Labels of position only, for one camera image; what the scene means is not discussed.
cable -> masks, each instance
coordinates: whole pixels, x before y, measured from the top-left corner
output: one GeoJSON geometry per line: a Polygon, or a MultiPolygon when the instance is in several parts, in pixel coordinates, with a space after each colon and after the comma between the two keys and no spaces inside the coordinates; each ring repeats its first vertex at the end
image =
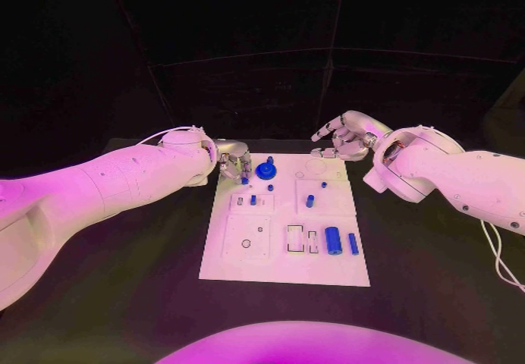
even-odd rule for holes
{"type": "Polygon", "coordinates": [[[492,252],[495,253],[495,256],[496,256],[496,273],[498,275],[501,276],[501,279],[512,284],[514,286],[519,287],[519,289],[522,290],[522,292],[525,293],[525,284],[521,284],[519,283],[519,280],[517,279],[517,277],[514,276],[512,274],[512,271],[509,270],[506,264],[504,263],[504,260],[501,260],[501,248],[502,248],[502,244],[501,244],[501,233],[498,232],[496,230],[496,226],[494,224],[489,223],[491,227],[492,227],[492,230],[495,231],[495,234],[496,234],[496,238],[498,238],[498,251],[496,251],[496,248],[495,248],[495,244],[492,242],[492,239],[491,239],[491,236],[489,236],[489,233],[486,231],[486,226],[485,226],[485,221],[481,220],[482,222],[482,229],[483,229],[483,232],[485,232],[485,236],[486,236],[486,239],[489,240],[489,244],[491,244],[491,249],[492,249],[492,252]],[[505,268],[506,270],[506,273],[509,274],[511,278],[512,278],[512,281],[509,279],[506,279],[504,277],[504,275],[501,274],[501,266],[505,268]]]}
{"type": "Polygon", "coordinates": [[[165,131],[160,131],[159,133],[153,134],[152,136],[149,136],[143,141],[140,141],[137,143],[139,144],[143,144],[144,142],[147,142],[152,138],[157,137],[159,135],[162,134],[166,134],[169,133],[170,131],[176,131],[176,130],[199,130],[195,126],[194,127],[173,127],[172,129],[168,129],[165,131]]]}

wire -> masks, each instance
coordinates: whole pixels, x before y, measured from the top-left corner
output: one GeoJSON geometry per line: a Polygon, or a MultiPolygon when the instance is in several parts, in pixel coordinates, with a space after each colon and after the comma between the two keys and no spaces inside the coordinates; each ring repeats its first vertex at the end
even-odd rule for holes
{"type": "Polygon", "coordinates": [[[492,239],[491,239],[491,236],[489,236],[489,233],[486,231],[486,226],[485,226],[485,221],[481,220],[482,222],[482,229],[483,229],[483,232],[485,232],[485,236],[486,236],[486,239],[489,240],[489,244],[491,244],[491,249],[492,249],[492,252],[495,253],[495,256],[496,256],[496,273],[498,275],[501,276],[501,279],[512,284],[514,286],[519,287],[519,289],[522,290],[522,292],[525,293],[525,284],[521,284],[519,283],[519,280],[517,279],[517,277],[514,276],[512,274],[512,271],[509,270],[508,266],[505,265],[504,263],[504,260],[501,260],[501,233],[498,232],[496,230],[496,226],[494,224],[489,223],[491,227],[492,227],[492,230],[495,231],[495,234],[496,234],[496,237],[498,237],[498,251],[496,251],[496,248],[495,248],[495,244],[492,242],[492,239]],[[506,279],[504,277],[504,275],[501,274],[501,266],[505,268],[506,270],[506,273],[509,274],[511,278],[512,278],[512,281],[509,279],[506,279]]]}
{"type": "Polygon", "coordinates": [[[137,145],[143,144],[144,142],[147,142],[152,138],[157,137],[159,135],[166,134],[170,131],[176,131],[176,130],[198,130],[198,128],[195,126],[194,127],[173,127],[172,129],[163,130],[157,134],[153,134],[152,136],[149,136],[143,141],[140,141],[137,143],[137,145]]]}

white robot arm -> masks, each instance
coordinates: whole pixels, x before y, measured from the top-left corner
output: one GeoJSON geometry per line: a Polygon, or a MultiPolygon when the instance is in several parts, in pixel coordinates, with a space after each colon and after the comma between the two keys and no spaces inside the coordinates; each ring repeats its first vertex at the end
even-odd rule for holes
{"type": "Polygon", "coordinates": [[[157,146],[144,140],[81,165],[0,180],[0,310],[32,288],[65,242],[87,226],[182,187],[206,184],[217,162],[237,184],[251,177],[245,143],[214,141],[195,127],[166,132],[157,146]]]}
{"type": "Polygon", "coordinates": [[[335,148],[312,155],[359,161],[375,151],[365,183],[420,202],[437,188],[455,208],[525,235],[525,160],[492,152],[466,152],[431,127],[393,131],[358,111],[348,111],[320,128],[312,140],[333,131],[335,148]]]}

black table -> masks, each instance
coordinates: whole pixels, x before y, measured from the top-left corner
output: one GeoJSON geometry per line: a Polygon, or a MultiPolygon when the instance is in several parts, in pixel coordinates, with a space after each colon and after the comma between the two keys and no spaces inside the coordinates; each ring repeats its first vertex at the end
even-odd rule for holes
{"type": "MultiPolygon", "coordinates": [[[[133,140],[113,140],[107,150],[133,140]]],[[[309,152],[309,141],[247,140],[253,152],[309,152]]],[[[408,203],[348,162],[372,287],[198,279],[218,170],[204,187],[84,229],[0,318],[0,362],[155,362],[240,325],[338,322],[387,331],[475,362],[522,362],[525,296],[496,277],[479,221],[439,192],[408,203]]],[[[501,230],[525,281],[525,239],[501,230]]]]}

small blue part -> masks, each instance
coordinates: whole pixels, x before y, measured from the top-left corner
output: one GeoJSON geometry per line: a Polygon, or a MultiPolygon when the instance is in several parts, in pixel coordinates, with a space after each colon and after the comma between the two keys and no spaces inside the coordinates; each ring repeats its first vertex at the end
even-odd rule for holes
{"type": "Polygon", "coordinates": [[[325,229],[326,235],[326,247],[328,247],[328,254],[331,256],[338,256],[342,254],[342,239],[339,237],[339,229],[336,227],[328,227],[325,229]]]}
{"type": "Polygon", "coordinates": [[[277,174],[277,168],[274,166],[274,159],[269,157],[266,163],[261,163],[256,168],[257,177],[261,180],[271,180],[277,174]]]}
{"type": "Polygon", "coordinates": [[[354,233],[348,234],[348,238],[351,239],[352,255],[356,256],[359,254],[359,250],[358,250],[358,242],[355,241],[354,233]]]}
{"type": "Polygon", "coordinates": [[[315,205],[315,195],[309,195],[309,199],[306,200],[306,207],[312,207],[315,205]]]}

